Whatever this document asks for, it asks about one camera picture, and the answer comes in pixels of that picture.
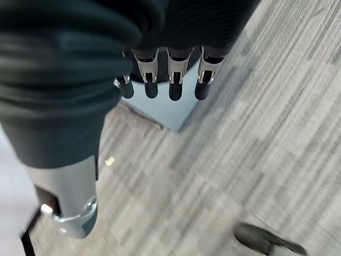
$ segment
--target black shoe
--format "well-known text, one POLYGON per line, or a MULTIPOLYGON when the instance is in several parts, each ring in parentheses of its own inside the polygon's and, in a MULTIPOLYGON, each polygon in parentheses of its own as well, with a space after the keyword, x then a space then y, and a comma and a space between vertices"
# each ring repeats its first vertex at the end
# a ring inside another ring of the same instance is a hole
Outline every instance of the black shoe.
POLYGON ((271 248, 276 245, 286 247, 301 255, 307 255, 302 246, 291 243, 265 229, 247 223, 238 224, 235 227, 234 236, 241 244, 265 255, 268 255, 271 248))

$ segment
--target striped carpet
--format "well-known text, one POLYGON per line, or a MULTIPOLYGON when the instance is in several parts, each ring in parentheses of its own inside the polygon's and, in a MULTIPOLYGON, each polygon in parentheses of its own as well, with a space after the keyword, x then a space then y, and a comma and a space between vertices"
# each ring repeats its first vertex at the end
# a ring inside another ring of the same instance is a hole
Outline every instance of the striped carpet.
POLYGON ((37 255, 256 255, 234 240, 237 221, 338 255, 340 7, 263 0, 180 134, 111 112, 96 227, 75 241, 42 218, 37 255))

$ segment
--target prosthetic hand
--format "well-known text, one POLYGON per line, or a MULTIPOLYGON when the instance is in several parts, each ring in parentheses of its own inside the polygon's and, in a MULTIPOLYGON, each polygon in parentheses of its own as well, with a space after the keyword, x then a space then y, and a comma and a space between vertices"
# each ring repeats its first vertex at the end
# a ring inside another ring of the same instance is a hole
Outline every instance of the prosthetic hand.
POLYGON ((256 226, 241 223, 234 230, 236 239, 246 247, 269 256, 307 255, 305 249, 256 226))
POLYGON ((105 115, 134 95, 134 53, 157 97, 157 58, 168 50, 169 97, 201 48, 195 96, 209 93, 259 0, 0 0, 0 121, 61 232, 87 236, 96 221, 105 115))

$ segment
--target gray carpet floor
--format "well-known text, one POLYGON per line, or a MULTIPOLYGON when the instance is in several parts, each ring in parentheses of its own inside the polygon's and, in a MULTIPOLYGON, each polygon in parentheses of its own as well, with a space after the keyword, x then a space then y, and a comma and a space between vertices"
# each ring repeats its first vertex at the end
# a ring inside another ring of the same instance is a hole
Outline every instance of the gray carpet floor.
POLYGON ((339 255, 340 7, 263 0, 180 134, 111 112, 96 227, 75 241, 44 217, 37 255, 257 255, 234 240, 238 221, 339 255))

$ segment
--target small yellow object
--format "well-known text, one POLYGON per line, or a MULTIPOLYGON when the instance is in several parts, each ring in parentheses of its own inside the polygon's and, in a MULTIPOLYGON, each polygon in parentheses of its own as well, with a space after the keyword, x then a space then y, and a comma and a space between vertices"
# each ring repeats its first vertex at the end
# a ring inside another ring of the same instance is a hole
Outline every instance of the small yellow object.
POLYGON ((104 161, 107 166, 112 166, 112 164, 115 162, 115 158, 113 156, 110 156, 107 160, 104 161))

